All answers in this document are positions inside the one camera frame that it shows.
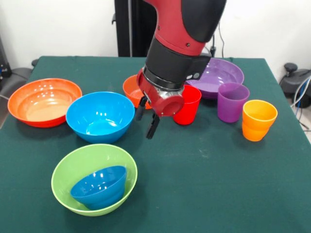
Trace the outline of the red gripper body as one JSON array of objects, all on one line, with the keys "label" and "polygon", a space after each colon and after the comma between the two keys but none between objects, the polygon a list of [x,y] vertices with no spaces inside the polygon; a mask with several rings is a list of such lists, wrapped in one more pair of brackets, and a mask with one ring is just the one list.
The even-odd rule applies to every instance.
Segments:
[{"label": "red gripper body", "polygon": [[137,75],[137,84],[140,90],[148,100],[147,102],[159,117],[172,117],[178,113],[183,105],[184,98],[182,93],[184,86],[176,91],[163,90],[151,83],[144,75],[141,69]]}]

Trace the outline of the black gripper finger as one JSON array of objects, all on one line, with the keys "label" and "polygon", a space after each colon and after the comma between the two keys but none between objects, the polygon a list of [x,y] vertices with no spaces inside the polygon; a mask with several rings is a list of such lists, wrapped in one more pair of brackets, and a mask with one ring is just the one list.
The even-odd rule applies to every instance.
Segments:
[{"label": "black gripper finger", "polygon": [[142,119],[142,116],[144,114],[145,105],[146,105],[147,100],[148,99],[145,96],[143,96],[140,99],[140,101],[139,101],[139,104],[138,104],[138,107],[137,107],[137,110],[136,110],[136,114],[135,114],[135,119],[137,121],[140,121]]},{"label": "black gripper finger", "polygon": [[156,114],[156,113],[153,113],[153,118],[152,118],[152,121],[149,125],[149,128],[147,130],[147,134],[146,134],[146,138],[147,139],[152,139],[155,132],[156,132],[156,129],[159,125],[159,122],[160,122],[160,118],[159,116]]}]

